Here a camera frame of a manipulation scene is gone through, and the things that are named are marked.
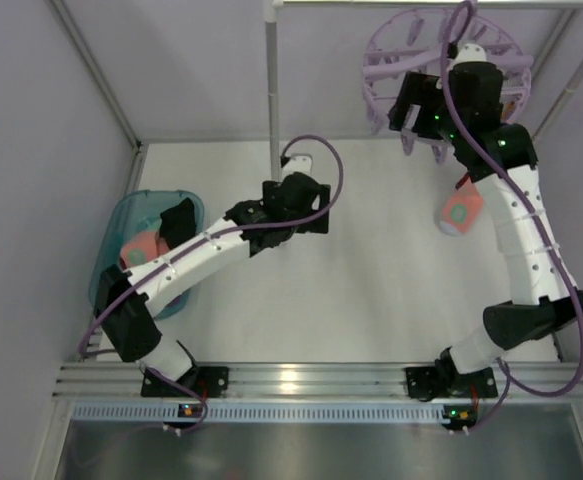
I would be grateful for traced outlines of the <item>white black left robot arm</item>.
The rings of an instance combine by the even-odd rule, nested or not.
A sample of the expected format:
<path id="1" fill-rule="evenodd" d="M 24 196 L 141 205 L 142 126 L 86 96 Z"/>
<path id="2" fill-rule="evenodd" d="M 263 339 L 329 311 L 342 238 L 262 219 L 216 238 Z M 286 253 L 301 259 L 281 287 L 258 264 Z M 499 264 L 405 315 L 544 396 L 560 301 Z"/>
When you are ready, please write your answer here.
<path id="1" fill-rule="evenodd" d="M 125 363 L 135 363 L 161 384 L 194 394 L 199 368 L 155 318 L 182 293 L 235 262 L 275 248 L 295 234 L 328 231 L 328 212 L 342 188 L 294 172 L 266 181 L 258 200 L 235 204 L 207 230 L 152 261 L 100 278 L 96 321 Z"/>

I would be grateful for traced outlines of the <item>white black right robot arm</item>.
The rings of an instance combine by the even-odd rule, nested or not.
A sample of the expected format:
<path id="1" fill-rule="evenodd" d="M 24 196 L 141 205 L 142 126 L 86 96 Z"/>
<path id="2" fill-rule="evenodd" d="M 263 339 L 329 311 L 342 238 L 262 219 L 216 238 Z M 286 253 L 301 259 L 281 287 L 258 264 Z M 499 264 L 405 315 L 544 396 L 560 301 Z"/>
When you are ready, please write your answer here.
<path id="1" fill-rule="evenodd" d="M 510 285 L 509 300 L 486 307 L 480 327 L 443 350 L 433 366 L 409 371 L 409 393 L 422 401 L 467 394 L 504 353 L 583 324 L 583 290 L 551 231 L 531 136 L 501 118 L 503 83 L 487 61 L 457 63 L 440 76 L 409 72 L 390 109 L 392 130 L 402 131 L 417 107 L 412 133 L 453 146 L 491 215 Z"/>

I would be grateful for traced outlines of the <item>pink patterned sock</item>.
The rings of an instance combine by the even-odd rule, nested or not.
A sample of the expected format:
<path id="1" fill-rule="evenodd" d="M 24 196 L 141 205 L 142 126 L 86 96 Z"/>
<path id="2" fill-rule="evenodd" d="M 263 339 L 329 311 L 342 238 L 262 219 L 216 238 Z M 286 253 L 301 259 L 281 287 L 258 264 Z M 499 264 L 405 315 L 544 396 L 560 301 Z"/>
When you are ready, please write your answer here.
<path id="1" fill-rule="evenodd" d="M 467 180 L 456 189 L 444 204 L 439 226 L 451 236 L 466 234 L 482 211 L 484 201 L 476 186 Z"/>
<path id="2" fill-rule="evenodd" d="M 137 233 L 123 246 L 119 263 L 123 269 L 153 261 L 170 250 L 158 231 L 144 230 Z"/>

